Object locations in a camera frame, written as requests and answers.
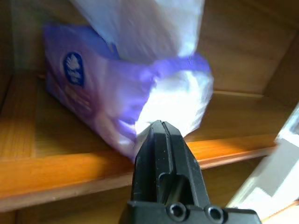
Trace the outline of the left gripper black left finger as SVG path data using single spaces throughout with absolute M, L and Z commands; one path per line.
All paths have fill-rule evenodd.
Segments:
M 166 123 L 155 121 L 135 158 L 131 200 L 166 203 L 172 173 L 171 144 Z

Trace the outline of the wooden cabinet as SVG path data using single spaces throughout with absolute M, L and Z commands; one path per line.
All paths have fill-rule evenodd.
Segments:
M 84 19 L 68 0 L 0 0 L 0 224 L 117 223 L 133 165 L 46 92 L 48 21 Z M 299 0 L 206 0 L 198 51 L 215 94 L 186 141 L 224 206 L 299 101 Z

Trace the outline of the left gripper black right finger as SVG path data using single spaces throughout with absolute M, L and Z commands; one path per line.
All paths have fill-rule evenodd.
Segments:
M 167 203 L 205 207 L 210 204 L 202 172 L 197 159 L 187 146 L 180 131 L 163 122 L 170 144 L 172 171 Z

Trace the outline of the purple tissue pack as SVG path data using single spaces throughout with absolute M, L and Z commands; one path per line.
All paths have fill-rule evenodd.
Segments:
M 134 159 L 157 120 L 199 128 L 213 76 L 196 53 L 205 0 L 70 0 L 87 25 L 46 25 L 46 88 Z

